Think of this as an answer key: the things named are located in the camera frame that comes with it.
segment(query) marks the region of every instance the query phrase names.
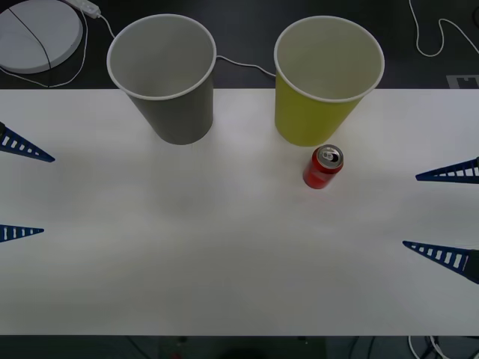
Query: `can lid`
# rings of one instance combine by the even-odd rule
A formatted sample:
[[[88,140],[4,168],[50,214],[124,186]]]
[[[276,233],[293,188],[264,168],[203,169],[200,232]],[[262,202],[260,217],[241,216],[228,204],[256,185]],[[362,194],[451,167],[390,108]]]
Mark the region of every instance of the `can lid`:
[[[325,168],[334,170],[343,164],[344,156],[339,148],[325,144],[317,149],[317,161]]]

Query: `yellow paper cup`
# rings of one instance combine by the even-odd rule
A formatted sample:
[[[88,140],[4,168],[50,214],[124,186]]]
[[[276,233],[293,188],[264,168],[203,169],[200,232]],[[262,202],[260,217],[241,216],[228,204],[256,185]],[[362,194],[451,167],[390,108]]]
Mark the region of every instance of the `yellow paper cup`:
[[[384,73],[384,55],[364,28],[339,17],[290,25],[275,46],[279,133],[298,146],[325,142]]]

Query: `black cable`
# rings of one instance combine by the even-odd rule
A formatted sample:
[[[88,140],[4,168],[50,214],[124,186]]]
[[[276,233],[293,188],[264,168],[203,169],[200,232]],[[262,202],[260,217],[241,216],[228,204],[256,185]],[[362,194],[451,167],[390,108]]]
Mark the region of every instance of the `black cable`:
[[[479,11],[479,6],[476,7],[474,11],[472,12],[472,22],[474,23],[474,25],[476,25],[477,28],[479,28],[479,23],[477,19],[477,17],[479,17],[478,11]]]
[[[351,344],[350,353],[348,354],[347,359],[351,359],[353,355],[354,347],[356,346],[356,343],[358,342],[358,340],[359,340],[359,337],[354,338],[353,343]]]
[[[49,70],[51,70],[51,69],[52,69],[52,64],[50,63],[50,58],[48,57],[48,54],[46,53],[45,46],[43,46],[42,42],[41,42],[41,41],[38,39],[38,37],[33,33],[33,31],[30,30],[30,28],[12,11],[11,8],[8,8],[8,10],[18,19],[18,21],[20,21],[20,22],[23,24],[23,26],[25,26],[25,28],[26,28],[28,31],[30,31],[30,34],[32,34],[33,37],[34,37],[35,39],[37,39],[37,41],[38,41],[38,43],[40,44],[40,46],[42,46],[43,52],[45,52],[46,60],[48,61],[48,68],[49,68]],[[49,73],[49,75],[48,75],[48,86],[47,86],[48,88],[50,87],[50,75],[51,75],[51,73]]]
[[[138,351],[138,353],[141,354],[141,356],[142,356],[144,359],[151,359],[151,358],[147,355],[147,353],[145,353],[145,352],[143,352],[143,350],[141,350],[141,348],[138,346],[138,344],[135,343],[135,341],[133,341],[132,338],[126,336],[126,339],[127,339],[130,343],[132,343],[132,346],[135,347],[135,349]]]
[[[434,337],[434,341],[436,342],[436,345],[440,348],[439,346],[439,337]],[[440,355],[438,352],[436,352],[436,356],[434,357],[434,359],[440,359]]]
[[[371,339],[371,343],[369,343],[369,349],[367,350],[367,359],[371,358],[371,352],[373,351],[374,340],[376,340],[376,337],[373,337],[373,339]]]
[[[429,341],[429,337],[424,337],[424,339],[426,340],[427,348],[422,354],[421,359],[426,359],[429,354],[434,352],[434,347],[433,344]]]

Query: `gray paper cup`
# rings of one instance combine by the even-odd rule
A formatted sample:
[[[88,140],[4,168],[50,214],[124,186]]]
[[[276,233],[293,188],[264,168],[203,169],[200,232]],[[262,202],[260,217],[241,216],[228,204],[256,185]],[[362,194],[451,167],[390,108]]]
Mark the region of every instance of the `gray paper cup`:
[[[128,25],[110,45],[106,66],[155,132],[191,144],[213,124],[215,40],[189,17],[161,14]]]

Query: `dark floor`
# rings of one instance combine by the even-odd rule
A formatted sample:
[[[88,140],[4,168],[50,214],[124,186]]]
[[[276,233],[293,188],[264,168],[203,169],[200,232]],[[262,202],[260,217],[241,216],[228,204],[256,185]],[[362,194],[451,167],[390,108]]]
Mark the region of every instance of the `dark floor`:
[[[22,0],[0,1],[0,11]],[[444,24],[444,51],[426,58],[415,48],[415,25],[408,0],[93,0],[114,33],[131,22],[157,13],[178,13],[205,25],[215,38],[218,54],[235,61],[275,70],[273,49],[279,34],[291,23],[309,16],[339,16],[365,27],[379,41],[385,55],[385,73],[379,88],[449,88],[446,76],[479,75],[479,55],[450,24]],[[437,21],[455,22],[476,45],[479,28],[473,14],[477,0],[412,0],[421,32],[421,49],[437,52],[441,34]],[[85,67],[64,88],[115,88],[106,70],[106,53],[112,42],[101,19],[87,18],[90,35]],[[30,76],[52,84],[73,77],[83,57],[83,45],[60,66]],[[274,81],[258,70],[216,65],[216,88],[273,88]],[[458,81],[460,88],[479,88],[476,81]],[[0,73],[0,88],[39,88]]]
[[[184,343],[178,337],[130,338],[138,348],[126,337],[0,337],[0,358],[347,359],[354,342],[352,337],[189,337]],[[371,337],[361,337],[350,358],[368,358],[370,342]],[[412,342],[418,355],[422,355],[425,339],[413,337]],[[475,339],[440,337],[439,342],[444,354],[452,359],[473,358],[479,350],[479,340]],[[413,359],[413,356],[406,337],[377,337],[369,358]]]

